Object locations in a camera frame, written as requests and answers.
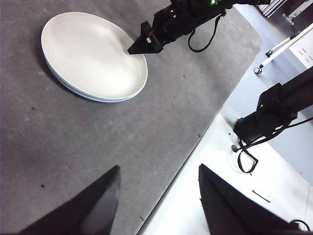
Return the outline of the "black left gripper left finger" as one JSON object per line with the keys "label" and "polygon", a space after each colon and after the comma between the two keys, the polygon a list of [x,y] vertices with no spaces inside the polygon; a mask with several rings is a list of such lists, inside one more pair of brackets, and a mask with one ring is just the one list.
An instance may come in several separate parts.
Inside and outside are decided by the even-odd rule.
{"label": "black left gripper left finger", "polygon": [[21,235],[109,235],[119,203],[114,166],[75,197],[19,232]]}

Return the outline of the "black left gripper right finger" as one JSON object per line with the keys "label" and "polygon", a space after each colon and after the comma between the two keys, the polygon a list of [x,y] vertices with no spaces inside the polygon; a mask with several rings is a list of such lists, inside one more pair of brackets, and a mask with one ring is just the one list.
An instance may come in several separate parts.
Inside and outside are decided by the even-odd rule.
{"label": "black left gripper right finger", "polygon": [[244,196],[204,164],[201,204],[212,235],[300,235],[303,231]]}

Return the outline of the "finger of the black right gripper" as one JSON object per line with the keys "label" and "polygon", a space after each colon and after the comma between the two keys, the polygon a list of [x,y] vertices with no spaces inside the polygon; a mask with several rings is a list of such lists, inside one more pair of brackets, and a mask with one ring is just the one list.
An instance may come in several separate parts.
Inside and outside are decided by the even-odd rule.
{"label": "finger of the black right gripper", "polygon": [[129,54],[152,54],[160,53],[162,50],[163,45],[152,34],[140,35],[127,51]]}

